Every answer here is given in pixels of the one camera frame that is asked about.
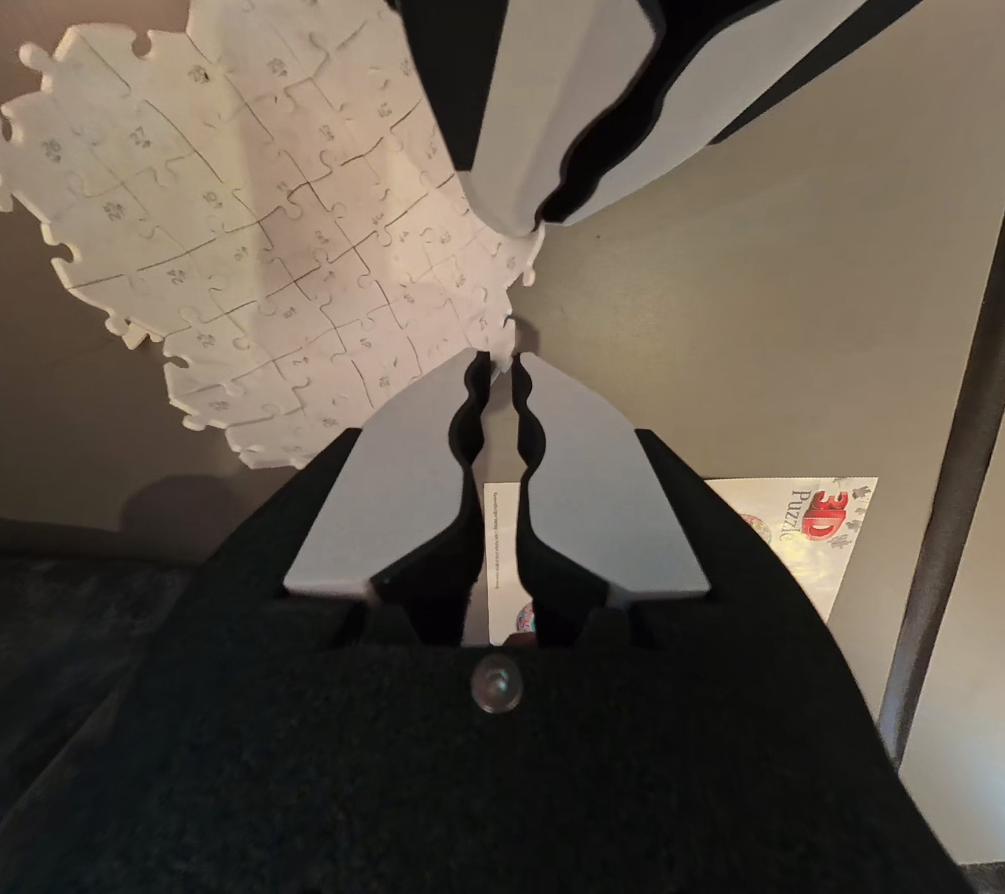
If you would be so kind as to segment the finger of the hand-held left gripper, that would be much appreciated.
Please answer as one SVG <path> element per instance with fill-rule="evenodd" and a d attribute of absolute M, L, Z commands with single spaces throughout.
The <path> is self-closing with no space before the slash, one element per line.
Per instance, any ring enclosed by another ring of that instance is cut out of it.
<path fill-rule="evenodd" d="M 574 144 L 542 221 L 571 225 L 692 158 L 870 0 L 771 0 L 688 55 L 666 30 L 631 86 Z"/>
<path fill-rule="evenodd" d="M 509 0 L 471 168 L 461 185 L 497 234 L 522 239 L 575 144 L 625 98 L 666 37 L 660 0 Z"/>

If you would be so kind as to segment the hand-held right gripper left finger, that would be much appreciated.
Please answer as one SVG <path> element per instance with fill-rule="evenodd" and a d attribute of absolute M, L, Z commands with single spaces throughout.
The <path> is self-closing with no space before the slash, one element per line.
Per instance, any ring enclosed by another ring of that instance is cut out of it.
<path fill-rule="evenodd" d="M 462 350 L 364 423 L 283 582 L 293 596 L 401 608 L 420 641 L 459 647 L 484 561 L 473 464 L 492 386 Z"/>

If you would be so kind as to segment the partly built white puzzle ball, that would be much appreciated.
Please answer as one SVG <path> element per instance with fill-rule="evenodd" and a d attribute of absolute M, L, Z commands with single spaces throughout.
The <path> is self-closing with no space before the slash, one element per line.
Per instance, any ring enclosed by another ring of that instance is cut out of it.
<path fill-rule="evenodd" d="M 181 31 L 24 42 L 2 209 L 169 403 L 250 469 L 305 467 L 462 351 L 508 369 L 543 239 L 471 209 L 384 0 L 185 0 Z"/>

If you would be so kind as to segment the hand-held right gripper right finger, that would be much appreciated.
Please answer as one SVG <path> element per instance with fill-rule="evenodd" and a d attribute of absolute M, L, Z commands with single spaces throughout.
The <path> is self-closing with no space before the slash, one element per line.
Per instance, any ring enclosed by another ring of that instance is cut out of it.
<path fill-rule="evenodd" d="M 518 572 L 539 644 L 575 644 L 595 611 L 703 599 L 710 582 L 622 412 L 533 352 L 513 360 L 511 390 Z"/>

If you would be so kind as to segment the printed instruction leaflet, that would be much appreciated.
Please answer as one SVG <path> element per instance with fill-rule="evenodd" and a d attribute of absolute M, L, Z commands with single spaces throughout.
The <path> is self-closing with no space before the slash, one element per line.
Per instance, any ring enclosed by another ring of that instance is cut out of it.
<path fill-rule="evenodd" d="M 877 483 L 875 476 L 707 481 L 783 562 L 825 621 Z M 519 500 L 519 482 L 484 485 L 484 566 L 465 626 L 474 644 L 498 646 L 534 633 L 532 599 L 518 572 Z"/>

